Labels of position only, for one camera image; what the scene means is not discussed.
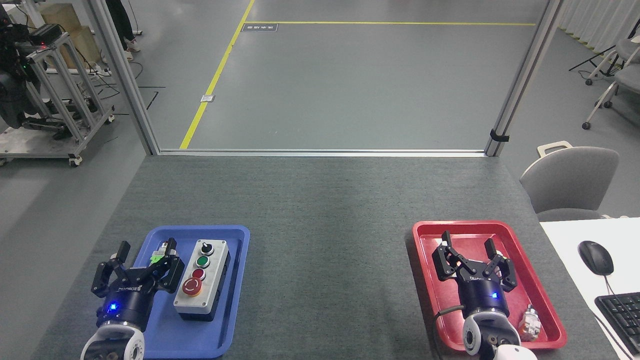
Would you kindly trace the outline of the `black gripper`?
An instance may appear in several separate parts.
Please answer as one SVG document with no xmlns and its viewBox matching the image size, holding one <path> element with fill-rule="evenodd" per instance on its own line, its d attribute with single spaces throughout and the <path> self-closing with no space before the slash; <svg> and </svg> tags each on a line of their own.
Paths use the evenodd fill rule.
<svg viewBox="0 0 640 360">
<path fill-rule="evenodd" d="M 514 262 L 498 253 L 494 240 L 489 238 L 484 242 L 489 263 L 481 274 L 474 274 L 470 260 L 453 248 L 450 231 L 444 231 L 441 239 L 441 244 L 432 253 L 434 267 L 440 281 L 451 278 L 462 268 L 455 278 L 460 304 L 464 307 L 462 317 L 466 319 L 475 312 L 490 310 L 509 317 L 505 292 L 509 293 L 518 286 Z"/>
<path fill-rule="evenodd" d="M 146 330 L 156 292 L 176 292 L 185 271 L 185 264 L 179 257 L 176 246 L 176 240 L 170 237 L 152 253 L 146 269 L 126 271 L 124 263 L 131 246 L 127 241 L 122 241 L 118 251 L 109 260 L 98 264 L 91 285 L 93 294 L 105 298 L 103 305 L 96 310 L 98 328 L 105 324 L 126 322 L 141 332 Z M 116 280 L 109 285 L 114 271 Z"/>
</svg>

